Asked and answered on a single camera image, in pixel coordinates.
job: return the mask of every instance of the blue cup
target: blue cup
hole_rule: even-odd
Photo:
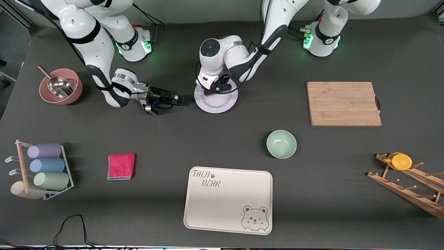
[[[61,158],[41,158],[31,161],[29,169],[34,173],[63,172],[65,161]]]

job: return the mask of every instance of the dark gray table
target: dark gray table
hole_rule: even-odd
[[[444,221],[365,176],[383,165],[373,154],[401,151],[426,172],[442,171],[444,150],[443,42],[437,16],[351,20],[346,37],[327,58],[285,38],[229,112],[208,114],[195,103],[158,117],[133,100],[110,107],[55,29],[31,30],[32,41],[0,121],[0,159],[16,155],[15,139],[66,146],[75,188],[49,200],[9,192],[18,164],[0,169],[0,235],[14,244],[50,244],[63,219],[82,214],[89,239],[106,245],[250,248],[443,249]],[[203,40],[238,34],[258,39],[257,24],[212,23],[160,27],[154,53],[127,63],[117,53],[111,71],[133,69],[139,79],[192,97],[194,66]],[[85,90],[75,105],[43,102],[37,69],[71,68]],[[312,127],[307,81],[371,81],[381,105],[376,128]],[[265,137],[291,131],[296,154],[272,158]],[[135,178],[107,181],[107,157],[137,153]],[[273,175],[273,230],[268,236],[190,230],[183,225],[187,177],[194,166],[266,170]],[[410,185],[400,176],[401,185]],[[430,194],[420,189],[421,194]],[[79,220],[60,244],[83,243]]]

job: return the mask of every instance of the bear face print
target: bear face print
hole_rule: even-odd
[[[242,226],[245,228],[245,231],[265,233],[265,229],[268,228],[267,213],[268,210],[265,207],[252,209],[250,206],[245,206],[244,218],[242,219]]]

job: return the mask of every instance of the wall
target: wall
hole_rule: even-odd
[[[134,2],[150,15],[168,24],[259,20],[260,0],[134,0]],[[350,19],[419,16],[430,12],[439,2],[440,0],[382,0],[379,8],[369,16],[350,14]],[[294,19],[314,19],[323,6],[323,0],[310,0]],[[52,26],[38,14],[21,6],[20,9],[39,26]],[[149,24],[144,15],[134,7],[123,13],[132,23]]]

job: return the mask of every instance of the white plate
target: white plate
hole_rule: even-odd
[[[183,224],[190,229],[267,235],[273,221],[273,177],[266,171],[194,167]]]
[[[229,91],[237,88],[236,84],[231,79],[228,80],[228,84],[231,84],[231,89]],[[200,85],[197,85],[194,89],[194,99],[196,100],[197,105],[203,111],[208,113],[217,114],[225,112],[229,110],[238,99],[237,90],[229,94],[215,94],[210,96],[205,96],[203,92],[204,89]]]

